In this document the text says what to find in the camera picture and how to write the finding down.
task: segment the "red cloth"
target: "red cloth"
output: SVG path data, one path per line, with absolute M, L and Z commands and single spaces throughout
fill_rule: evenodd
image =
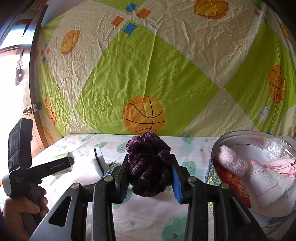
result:
M 240 178 L 238 176 L 232 175 L 229 171 L 224 169 L 216 159 L 213 160 L 213 164 L 221 181 L 231 186 L 231 188 L 237 194 L 237 196 L 241 199 L 241 201 L 248 208 L 250 208 L 252 205 L 250 202 L 249 194 L 246 187 L 240 180 Z

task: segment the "silver screw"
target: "silver screw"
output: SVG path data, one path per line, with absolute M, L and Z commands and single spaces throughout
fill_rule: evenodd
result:
M 79 188 L 79 186 L 80 186 L 79 183 L 73 183 L 73 184 L 71 185 L 71 188 L 72 188 L 72 189 L 77 189 L 77 188 Z
M 227 183 L 222 183 L 221 187 L 222 187 L 222 189 L 228 189 L 229 185 Z
M 189 176 L 189 177 L 187 178 L 187 180 L 190 181 L 190 182 L 195 182 L 195 181 L 197 180 L 197 178 L 194 177 L 194 176 Z
M 113 181 L 113 177 L 112 177 L 112 176 L 106 176 L 106 177 L 104 178 L 104 180 L 105 180 L 106 182 L 111 182 L 111 181 Z

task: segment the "white cloth with red stripe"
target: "white cloth with red stripe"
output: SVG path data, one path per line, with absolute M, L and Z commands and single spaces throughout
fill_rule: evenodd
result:
M 248 162 L 248 166 L 246 176 L 262 208 L 274 203 L 283 195 L 289 195 L 289 189 L 295 181 L 295 173 L 279 174 L 266 165 L 260 165 L 256 160 Z

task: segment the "blue square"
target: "blue square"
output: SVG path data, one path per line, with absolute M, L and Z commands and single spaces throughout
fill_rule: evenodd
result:
M 124 28 L 124 32 L 128 35 L 131 35 L 135 29 L 137 28 L 138 26 L 137 25 L 134 25 L 132 23 L 128 23 L 128 25 Z
M 132 12 L 138 5 L 134 3 L 130 3 L 124 10 L 128 12 Z

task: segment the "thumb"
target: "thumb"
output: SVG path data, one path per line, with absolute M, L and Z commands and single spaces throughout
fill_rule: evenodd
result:
M 27 212 L 31 214 L 37 214 L 40 212 L 40 208 L 24 196 L 12 199 L 10 205 L 17 213 Z

